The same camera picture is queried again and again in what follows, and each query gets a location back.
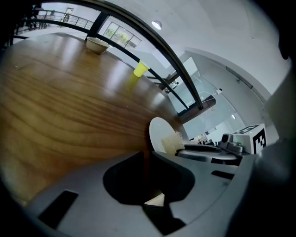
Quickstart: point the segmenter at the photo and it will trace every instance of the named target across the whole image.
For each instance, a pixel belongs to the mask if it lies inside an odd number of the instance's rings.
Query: white ceiling
[[[151,25],[171,46],[216,60],[244,76],[265,99],[290,68],[278,31],[249,0],[109,0]]]

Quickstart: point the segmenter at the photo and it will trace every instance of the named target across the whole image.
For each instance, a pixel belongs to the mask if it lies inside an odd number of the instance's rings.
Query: ceiling light
[[[161,30],[162,28],[162,23],[160,21],[154,20],[151,22],[152,25],[157,29],[157,30]]]

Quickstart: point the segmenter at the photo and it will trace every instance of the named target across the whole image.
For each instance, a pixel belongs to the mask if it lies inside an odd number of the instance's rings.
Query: wood grain surface
[[[82,39],[43,35],[1,55],[1,174],[23,202],[74,168],[148,152],[154,117],[184,132],[154,83],[108,52],[88,51]]]

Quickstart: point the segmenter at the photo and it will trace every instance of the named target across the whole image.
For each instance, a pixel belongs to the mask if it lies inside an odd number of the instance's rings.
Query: yellow cup
[[[148,67],[145,63],[143,63],[143,62],[139,62],[138,63],[138,65],[137,65],[137,67],[135,68],[135,70],[134,70],[134,74],[137,76],[137,77],[141,77],[141,76],[143,76],[143,74],[145,73],[145,72],[147,72],[147,70],[149,70],[150,69],[150,67]]]

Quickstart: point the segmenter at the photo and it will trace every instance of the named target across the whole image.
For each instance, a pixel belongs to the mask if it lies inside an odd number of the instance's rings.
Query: black rectangular hole
[[[62,192],[49,207],[38,216],[39,220],[55,229],[77,197],[77,193],[70,191]]]
[[[215,170],[211,174],[219,176],[221,178],[230,179],[230,180],[233,179],[233,177],[234,177],[234,174],[222,172],[222,171],[219,171],[219,170]]]

